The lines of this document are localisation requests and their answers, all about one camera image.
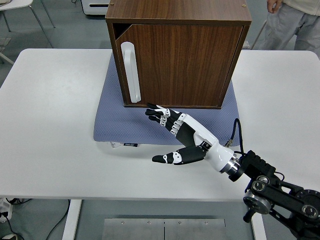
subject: gray pants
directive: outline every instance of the gray pants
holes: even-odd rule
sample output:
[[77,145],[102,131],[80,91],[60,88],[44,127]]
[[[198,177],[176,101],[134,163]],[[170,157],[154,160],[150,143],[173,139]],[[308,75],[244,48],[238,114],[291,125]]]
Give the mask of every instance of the gray pants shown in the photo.
[[310,15],[282,4],[268,13],[261,50],[283,50],[296,35],[294,50],[314,52],[320,59],[320,16]]

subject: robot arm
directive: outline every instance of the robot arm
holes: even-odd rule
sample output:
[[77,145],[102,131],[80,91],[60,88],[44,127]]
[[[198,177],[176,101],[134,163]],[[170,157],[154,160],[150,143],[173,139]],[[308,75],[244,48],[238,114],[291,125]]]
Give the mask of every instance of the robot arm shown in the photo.
[[[205,159],[216,171],[227,173],[233,182],[246,174],[251,180],[243,198],[249,207],[243,217],[245,222],[249,223],[254,213],[270,214],[298,240],[320,239],[320,192],[279,179],[276,168],[253,151],[236,158],[231,149],[220,145],[210,131],[188,114],[153,104],[148,107],[151,109],[145,114],[149,119],[164,126],[185,146],[176,152],[154,156],[153,162],[182,165]],[[285,218],[274,206],[289,210],[291,216]]]

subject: door handle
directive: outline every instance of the door handle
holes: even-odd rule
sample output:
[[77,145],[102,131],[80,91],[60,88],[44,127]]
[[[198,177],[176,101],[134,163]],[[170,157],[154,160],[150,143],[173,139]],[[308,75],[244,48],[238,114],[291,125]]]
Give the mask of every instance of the door handle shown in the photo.
[[121,43],[121,51],[124,62],[124,70],[129,87],[129,94],[132,103],[141,101],[138,68],[136,61],[135,46],[132,42]]

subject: wooden box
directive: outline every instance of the wooden box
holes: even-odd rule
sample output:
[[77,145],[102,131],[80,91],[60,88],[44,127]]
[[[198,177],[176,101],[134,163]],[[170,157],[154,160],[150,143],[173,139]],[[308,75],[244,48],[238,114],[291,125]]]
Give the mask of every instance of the wooden box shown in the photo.
[[126,107],[219,109],[251,16],[245,0],[111,0],[106,22]]

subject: black cable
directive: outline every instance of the black cable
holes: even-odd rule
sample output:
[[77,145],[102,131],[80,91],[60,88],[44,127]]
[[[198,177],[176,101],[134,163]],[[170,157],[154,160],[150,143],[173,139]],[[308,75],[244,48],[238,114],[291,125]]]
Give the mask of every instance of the black cable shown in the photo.
[[275,171],[275,174],[280,174],[282,176],[281,181],[285,180],[285,175],[282,172]]
[[23,200],[20,201],[19,198],[14,198],[13,200],[9,200],[8,198],[6,198],[6,200],[12,205],[21,205],[21,204],[25,204],[25,203],[29,202],[30,200],[32,200],[32,198],[29,198],[26,201],[23,201]]
[[54,229],[59,225],[59,223],[61,223],[61,221],[68,215],[68,211],[69,211],[69,207],[70,207],[70,199],[68,199],[68,208],[66,209],[65,214],[63,215],[63,217],[60,219],[60,221],[58,221],[58,223],[51,229],[51,231],[49,232],[48,236],[46,237],[45,240],[48,240],[49,236],[51,235],[51,233],[54,231]]
[[21,238],[22,240],[25,240],[24,237],[21,236],[21,234],[19,234],[19,233],[17,233],[17,232],[15,232],[15,231],[12,230],[12,227],[11,227],[11,224],[10,224],[9,219],[8,219],[6,216],[4,216],[4,217],[5,217],[5,219],[8,221],[8,224],[9,224],[9,227],[10,227],[10,231],[11,231],[13,234],[17,235],[18,238]]
[[234,122],[233,122],[233,130],[232,130],[232,134],[231,134],[230,140],[225,144],[225,146],[227,146],[229,143],[232,143],[232,141],[234,140],[235,134],[236,134],[237,125],[238,125],[238,131],[239,131],[240,152],[239,151],[237,151],[237,152],[235,151],[235,153],[239,153],[239,154],[244,155],[245,152],[244,152],[244,144],[243,144],[243,139],[242,139],[242,129],[241,129],[241,123],[240,123],[239,118],[236,118],[234,120]]

